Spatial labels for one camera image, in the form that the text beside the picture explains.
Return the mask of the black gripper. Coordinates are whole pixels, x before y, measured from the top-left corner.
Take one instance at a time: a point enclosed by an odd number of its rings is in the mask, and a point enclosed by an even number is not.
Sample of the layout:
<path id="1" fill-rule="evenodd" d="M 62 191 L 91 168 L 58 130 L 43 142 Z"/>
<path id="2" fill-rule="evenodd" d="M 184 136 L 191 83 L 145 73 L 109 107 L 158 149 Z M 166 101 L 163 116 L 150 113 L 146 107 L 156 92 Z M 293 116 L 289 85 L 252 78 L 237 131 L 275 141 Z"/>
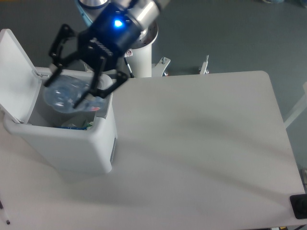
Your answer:
<path id="1" fill-rule="evenodd" d="M 78 49 L 84 46 L 91 46 L 94 49 L 89 55 L 81 58 L 91 69 L 94 69 L 94 76 L 90 87 L 82 93 L 73 108 L 77 108 L 89 95 L 105 99 L 128 80 L 126 73 L 117 70 L 116 81 L 111 86 L 104 90 L 98 88 L 103 70 L 115 69 L 118 59 L 124 56 L 140 35 L 139 25 L 130 19 L 128 11 L 116 2 L 109 3 L 91 26 L 79 33 Z M 65 43 L 75 38 L 76 32 L 68 24 L 60 27 L 49 50 L 49 56 L 52 58 L 49 68 L 52 75 L 44 83 L 45 87 L 49 87 L 66 67 L 80 59 L 78 50 L 66 57 L 62 56 Z"/>

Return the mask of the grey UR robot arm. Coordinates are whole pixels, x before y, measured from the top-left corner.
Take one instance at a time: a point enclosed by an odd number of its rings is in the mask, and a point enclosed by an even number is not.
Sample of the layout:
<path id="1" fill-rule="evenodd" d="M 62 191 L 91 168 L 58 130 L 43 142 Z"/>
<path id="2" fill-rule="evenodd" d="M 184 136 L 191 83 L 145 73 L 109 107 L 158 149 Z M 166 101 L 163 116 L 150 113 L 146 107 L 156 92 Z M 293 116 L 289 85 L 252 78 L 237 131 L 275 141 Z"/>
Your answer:
<path id="1" fill-rule="evenodd" d="M 88 96 L 106 98 L 128 80 L 117 70 L 116 81 L 107 89 L 98 88 L 104 71 L 117 69 L 118 60 L 137 41 L 141 32 L 169 4 L 167 0 L 112 0 L 84 31 L 75 32 L 63 24 L 49 50 L 54 66 L 44 86 L 49 87 L 71 63 L 81 60 L 94 72 L 91 85 L 78 99 L 74 108 Z"/>

